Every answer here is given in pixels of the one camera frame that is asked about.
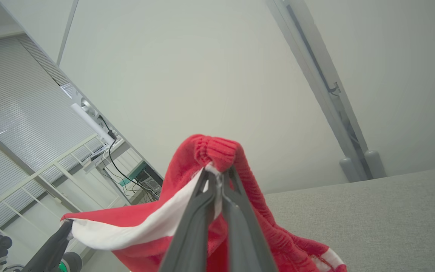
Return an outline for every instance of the white stripe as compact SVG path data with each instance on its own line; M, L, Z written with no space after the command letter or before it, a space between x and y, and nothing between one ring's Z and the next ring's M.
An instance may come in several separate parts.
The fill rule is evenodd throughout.
M211 172L216 175L217 180L217 190L216 190L216 198L214 198L214 219L216 219L222 212L222 173L219 172L214 166L213 163L210 162L206 165L205 168L208 172Z
M320 270L320 272L328 272L330 270L330 266L328 266L326 263L320 261L320 259L316 257L312 257L311 260L315 263L316 268Z
M149 215L140 225L118 227L86 219L74 220L71 234L88 247L98 250L118 250L135 244L147 243L173 236L186 210L202 169L170 200ZM222 203L216 203L214 218L221 213Z
M342 259L333 251L331 248L329 248L325 253L321 255L321 258L323 258L326 262L328 262L333 269L336 269L339 265L344 264Z

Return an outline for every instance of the white railing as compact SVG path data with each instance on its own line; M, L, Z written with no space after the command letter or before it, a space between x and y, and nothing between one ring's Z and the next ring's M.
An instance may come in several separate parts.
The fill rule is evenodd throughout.
M69 212L61 204L62 200L65 200L66 203L69 203L75 210L80 212L125 205L125 202L121 200L121 195L115 192L114 188L98 172L98 169L88 172L90 175L87 175L83 169L72 175L60 163L67 156L72 156L79 164L84 166L94 155L93 151L86 145L93 138L96 138L96 134L84 139L52 162L38 169L34 174L0 194L0 210L10 210L14 213L14 217L10 222L6 222L3 226L0 224L0 233L11 237L13 240L13 246L8 254L8 263L26 264L43 243L55 233L59 228L59 220L62 215ZM85 147L91 153L83 161L80 161L74 154L81 147ZM142 159L130 148L123 155L114 158L114 160L119 164L119 169L128 173L131 170L129 167L133 168ZM56 167L67 178L67 181L64 181L58 187L53 186L42 176L44 172L52 167ZM46 191L47 195L33 195L25 187L30 184L34 185L36 177L39 177L47 186L54 187L57 195L51 195L48 191ZM127 195L128 192L126 192L125 186L121 190ZM11 196L14 197L15 193L19 193L18 197L20 195L29 196L32 204L23 210L14 208L7 199ZM78 247L77 244L77 241L71 241L68 250Z

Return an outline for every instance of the red cloth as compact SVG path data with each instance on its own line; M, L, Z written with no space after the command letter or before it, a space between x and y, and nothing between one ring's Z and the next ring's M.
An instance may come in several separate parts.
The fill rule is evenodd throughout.
M62 219L78 218L86 219L86 222L89 220L98 221L123 227L121 229L127 231L128 228L125 227L143 224L144 220L162 208L164 203L175 201L176 193L183 189L197 172L210 163L219 172L224 172L231 165L235 165L280 272L347 271L340 258L328 246L295 236L276 224L249 168L243 148L239 143L223 138L194 135L185 140L169 164L159 201L94 212L67 214ZM88 229L86 223L76 228L74 222L74 230L74 236L79 240L81 239L83 243L89 243L88 246L113 250L117 258L133 272L157 271L172 238L171 236L162 236L151 239L151 241L144 241L144 243L142 243L142 238L139 238L139 241L133 241L131 245L122 246L120 243L120 246L116 247L123 248L113 249L114 244L109 246L107 241L104 241L105 246L102 246L100 242L93 243L99 239L100 235L88 234L93 232ZM209 272L228 270L227 232L226 222L222 215L219 215L209 227L207 249L207 271ZM87 237L88 235L93 235L95 239L92 240L92 237Z

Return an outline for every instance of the gray floor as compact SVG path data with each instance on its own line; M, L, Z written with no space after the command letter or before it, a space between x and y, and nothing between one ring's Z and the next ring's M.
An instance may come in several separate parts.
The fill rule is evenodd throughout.
M435 169L265 198L276 223L330 246L349 272L435 271Z
M128 272L128 268L112 252L97 250L81 272Z

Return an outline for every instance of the red and white garment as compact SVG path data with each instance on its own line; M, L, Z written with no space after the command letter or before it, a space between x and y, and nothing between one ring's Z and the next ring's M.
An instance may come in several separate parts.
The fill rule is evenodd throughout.
M328 246L300 238L278 226L268 209L243 148L235 141L194 135L171 160L160 200L93 212L68 213L72 236L86 246L111 250L133 272L156 272L169 247L201 171L224 172L235 165L280 272L346 272L343 261ZM228 228L219 205L211 222L207 271L228 270Z

